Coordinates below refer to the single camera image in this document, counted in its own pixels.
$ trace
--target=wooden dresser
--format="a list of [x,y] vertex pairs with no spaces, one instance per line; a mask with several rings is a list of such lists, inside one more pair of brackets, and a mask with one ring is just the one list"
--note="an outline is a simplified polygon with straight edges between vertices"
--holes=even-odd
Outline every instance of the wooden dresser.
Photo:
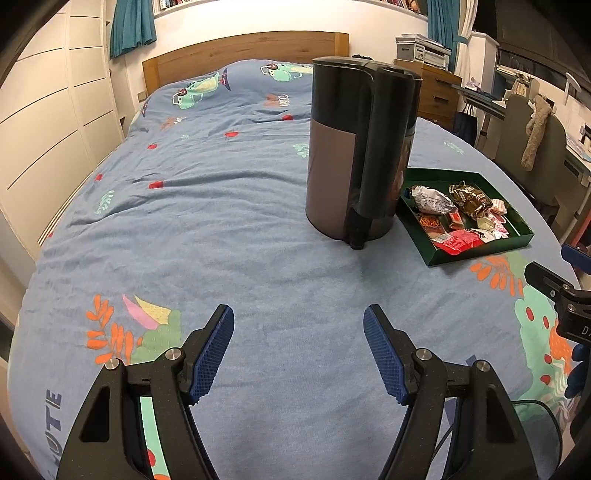
[[451,131],[460,98],[452,85],[461,85],[462,78],[417,61],[394,60],[394,64],[412,70],[423,78],[418,115]]

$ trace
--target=red dot print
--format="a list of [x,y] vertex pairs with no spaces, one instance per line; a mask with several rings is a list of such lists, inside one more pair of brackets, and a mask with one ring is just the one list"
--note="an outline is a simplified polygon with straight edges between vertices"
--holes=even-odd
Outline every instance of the red dot print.
[[150,460],[150,466],[156,465],[156,457],[150,449],[148,449],[148,459]]

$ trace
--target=red wrapper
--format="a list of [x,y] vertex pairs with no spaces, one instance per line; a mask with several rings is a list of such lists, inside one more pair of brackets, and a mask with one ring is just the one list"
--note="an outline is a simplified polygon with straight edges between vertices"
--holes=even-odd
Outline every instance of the red wrapper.
[[468,230],[454,230],[433,239],[433,244],[450,255],[459,255],[466,250],[484,245],[480,235]]
[[453,230],[462,230],[465,228],[464,222],[462,221],[462,216],[460,212],[457,211],[457,209],[453,212],[449,212],[447,215],[449,217],[450,228],[452,228]]

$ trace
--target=blue bedsheet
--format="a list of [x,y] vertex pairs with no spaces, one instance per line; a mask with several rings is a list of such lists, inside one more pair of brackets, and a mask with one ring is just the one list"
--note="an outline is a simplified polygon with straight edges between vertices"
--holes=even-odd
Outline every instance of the blue bedsheet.
[[[427,268],[399,222],[362,251],[321,235],[304,213],[310,92],[310,67],[266,60],[163,87],[82,187],[43,246],[9,363],[14,421],[47,479],[101,364],[153,360],[220,303],[235,333],[193,413],[222,479],[378,477],[404,408],[363,335],[372,303],[445,361],[490,360],[512,398],[542,398],[566,422],[571,346],[523,269],[537,260],[576,279],[541,217],[484,156],[419,119],[411,165],[481,172],[533,228],[531,245]],[[520,415],[547,478],[553,426]]]

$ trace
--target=bag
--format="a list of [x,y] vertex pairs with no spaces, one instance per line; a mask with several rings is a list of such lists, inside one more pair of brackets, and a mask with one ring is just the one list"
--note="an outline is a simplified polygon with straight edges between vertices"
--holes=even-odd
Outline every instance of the bag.
[[452,134],[473,147],[478,137],[478,124],[474,114],[474,107],[466,105],[463,111],[456,112],[452,128]]

